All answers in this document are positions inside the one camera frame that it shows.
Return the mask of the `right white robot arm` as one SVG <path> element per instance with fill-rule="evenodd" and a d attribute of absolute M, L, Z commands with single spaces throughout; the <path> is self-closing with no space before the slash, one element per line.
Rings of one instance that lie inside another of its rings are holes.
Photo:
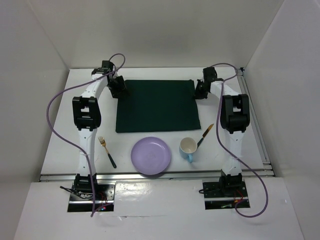
<path fill-rule="evenodd" d="M 244 133 L 250 124 L 249 97 L 224 83 L 213 66 L 204 68 L 202 72 L 203 77 L 197 80 L 194 98 L 206 99 L 208 94 L 219 98 L 216 130 L 219 127 L 224 130 L 225 143 L 222 148 L 229 156 L 222 165 L 218 190 L 223 196 L 230 196 L 241 188 L 243 179 L 239 157 Z"/>

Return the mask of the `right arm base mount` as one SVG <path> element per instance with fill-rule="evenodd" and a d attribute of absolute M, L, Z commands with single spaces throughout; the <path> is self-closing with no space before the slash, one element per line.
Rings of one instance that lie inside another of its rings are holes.
<path fill-rule="evenodd" d="M 202 189 L 198 191 L 204 197 L 206 210 L 224 210 L 250 208 L 250 201 L 246 184 L 242 181 L 240 186 L 221 189 L 219 182 L 203 182 Z"/>

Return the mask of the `dark green cloth napkin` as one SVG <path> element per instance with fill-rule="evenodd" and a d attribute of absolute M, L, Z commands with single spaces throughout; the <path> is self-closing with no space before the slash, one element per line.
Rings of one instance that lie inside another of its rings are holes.
<path fill-rule="evenodd" d="M 201 129 L 193 80 L 128 79 L 125 85 L 129 94 L 117 102 L 117 133 Z"/>

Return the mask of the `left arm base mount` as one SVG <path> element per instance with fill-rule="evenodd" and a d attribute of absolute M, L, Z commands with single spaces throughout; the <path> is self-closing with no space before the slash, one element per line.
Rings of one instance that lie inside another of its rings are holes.
<path fill-rule="evenodd" d="M 94 185 L 96 212 L 113 212 L 116 192 L 116 184 L 103 183 Z M 91 212 L 94 193 L 92 185 L 88 181 L 74 182 L 71 187 L 60 186 L 60 189 L 69 194 L 67 211 L 69 213 Z"/>

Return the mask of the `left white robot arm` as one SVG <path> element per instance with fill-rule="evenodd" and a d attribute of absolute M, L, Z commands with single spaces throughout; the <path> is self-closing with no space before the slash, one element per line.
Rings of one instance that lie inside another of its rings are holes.
<path fill-rule="evenodd" d="M 82 95 L 72 99 L 73 121 L 81 147 L 73 186 L 88 200 L 94 199 L 99 193 L 94 163 L 95 138 L 102 122 L 98 99 L 105 88 L 110 90 L 114 99 L 129 95 L 124 78 L 118 75 L 116 66 L 110 60 L 102 61 L 101 67 L 91 72 L 91 77 L 94 82 L 86 87 Z"/>

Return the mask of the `purple plate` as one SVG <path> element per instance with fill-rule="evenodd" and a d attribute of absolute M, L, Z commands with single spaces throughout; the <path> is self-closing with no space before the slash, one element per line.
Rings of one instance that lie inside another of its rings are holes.
<path fill-rule="evenodd" d="M 130 153 L 134 168 L 143 175 L 158 175 L 171 163 L 169 146 L 158 137 L 144 137 L 137 141 Z"/>

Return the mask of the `light blue mug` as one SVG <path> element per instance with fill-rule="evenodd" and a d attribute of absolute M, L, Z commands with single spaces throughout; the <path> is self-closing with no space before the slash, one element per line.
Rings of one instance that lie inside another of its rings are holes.
<path fill-rule="evenodd" d="M 179 144 L 179 154 L 180 156 L 188 161 L 193 162 L 193 155 L 198 149 L 197 142 L 191 137 L 185 137 L 180 141 Z"/>

